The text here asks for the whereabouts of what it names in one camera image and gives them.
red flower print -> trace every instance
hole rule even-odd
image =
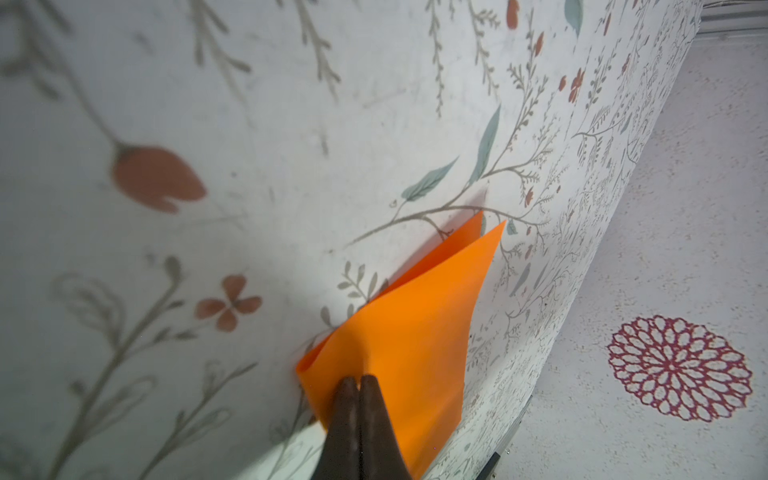
[[[705,422],[728,418],[752,393],[744,355],[681,318],[638,317],[621,326],[608,350],[624,388],[664,415]]]
[[[576,97],[578,97],[578,91],[581,88],[581,82],[584,81],[584,71],[581,71],[581,69],[578,69],[578,73],[576,74],[576,77],[571,82],[571,94],[568,95],[568,101],[570,101],[572,104],[576,103]]]
[[[538,57],[538,54],[541,53],[541,47],[544,46],[544,33],[542,32],[538,36],[538,40],[536,40],[536,46],[533,47],[533,52],[536,57]]]
[[[112,167],[121,192],[153,210],[175,214],[168,199],[195,201],[206,196],[205,186],[178,155],[159,147],[123,147]]]
[[[198,319],[211,318],[217,315],[219,312],[219,318],[216,320],[216,328],[222,332],[231,332],[237,326],[237,316],[235,311],[240,315],[248,315],[255,313],[259,307],[261,307],[262,300],[260,296],[249,296],[248,298],[241,299],[240,294],[243,292],[246,284],[245,276],[242,275],[229,275],[221,280],[221,288],[227,295],[227,300],[220,300],[218,298],[206,298],[197,302],[195,308],[195,316]]]
[[[509,3],[507,4],[507,26],[512,30],[515,30],[518,27],[519,10],[520,5],[518,4],[518,0],[509,0]]]

white wall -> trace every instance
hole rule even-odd
[[[768,478],[768,44],[694,46],[497,478]],[[746,408],[662,415],[614,378],[638,316],[704,325],[746,356]]]

red mandala pattern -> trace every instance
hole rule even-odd
[[[746,406],[752,372],[721,336],[681,318],[636,318],[608,345],[614,376],[645,405],[683,420],[728,418]]]

orange plastic sheet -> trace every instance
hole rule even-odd
[[[400,451],[421,478],[462,419],[469,324],[504,224],[475,215],[296,367],[328,429],[342,378],[379,379]]]

white textured surface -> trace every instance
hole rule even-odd
[[[768,478],[768,48],[691,48],[497,478]],[[683,317],[746,355],[746,408],[712,423],[642,405],[606,345]]]
[[[508,226],[426,476],[474,478],[700,13],[551,3],[3,2],[0,472],[305,478],[307,346],[484,211]]]

